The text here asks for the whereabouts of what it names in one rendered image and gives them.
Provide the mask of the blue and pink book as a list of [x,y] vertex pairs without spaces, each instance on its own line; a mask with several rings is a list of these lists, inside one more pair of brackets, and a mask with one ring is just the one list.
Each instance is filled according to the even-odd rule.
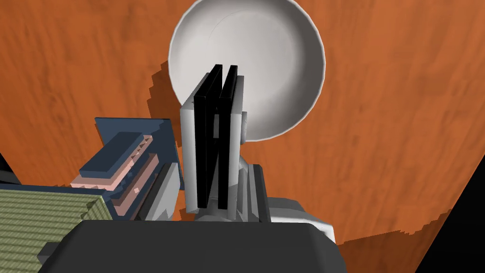
[[182,172],[169,119],[96,118],[103,147],[74,188],[100,190],[114,220],[171,220]]

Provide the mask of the green ribbed box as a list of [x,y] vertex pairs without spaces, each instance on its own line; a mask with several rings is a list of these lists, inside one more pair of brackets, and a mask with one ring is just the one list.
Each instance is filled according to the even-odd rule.
[[112,219],[100,195],[0,189],[0,273],[38,273],[45,243],[85,219]]

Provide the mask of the white bowl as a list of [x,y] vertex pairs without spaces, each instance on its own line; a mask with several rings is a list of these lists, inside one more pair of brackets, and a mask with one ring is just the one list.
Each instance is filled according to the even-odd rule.
[[184,103],[215,64],[244,77],[248,142],[278,137],[314,108],[325,78],[324,47],[294,0],[197,0],[171,38],[171,85]]

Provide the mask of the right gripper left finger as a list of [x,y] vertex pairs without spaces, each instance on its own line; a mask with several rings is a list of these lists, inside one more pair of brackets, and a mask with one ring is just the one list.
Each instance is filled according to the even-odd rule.
[[206,79],[214,79],[213,72],[206,73],[192,94],[180,108],[181,142],[184,165],[186,211],[201,213],[218,198],[218,139],[214,138],[215,114],[209,114],[209,104],[200,105],[195,95],[206,91]]

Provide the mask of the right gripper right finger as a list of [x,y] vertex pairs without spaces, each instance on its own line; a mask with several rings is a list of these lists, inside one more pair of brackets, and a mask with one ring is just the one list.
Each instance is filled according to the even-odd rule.
[[236,98],[238,66],[230,65],[217,101],[218,138],[218,208],[225,211],[225,218],[236,219],[237,172],[235,155],[235,126],[232,109]]

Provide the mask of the orange wooden table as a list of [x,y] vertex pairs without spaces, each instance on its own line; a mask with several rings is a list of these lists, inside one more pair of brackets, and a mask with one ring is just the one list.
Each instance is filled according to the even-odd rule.
[[[414,273],[485,155],[485,0],[296,0],[327,70],[296,128],[242,146],[269,196],[331,223],[349,273]],[[0,0],[0,153],[66,185],[95,117],[169,118],[171,35],[194,0]]]

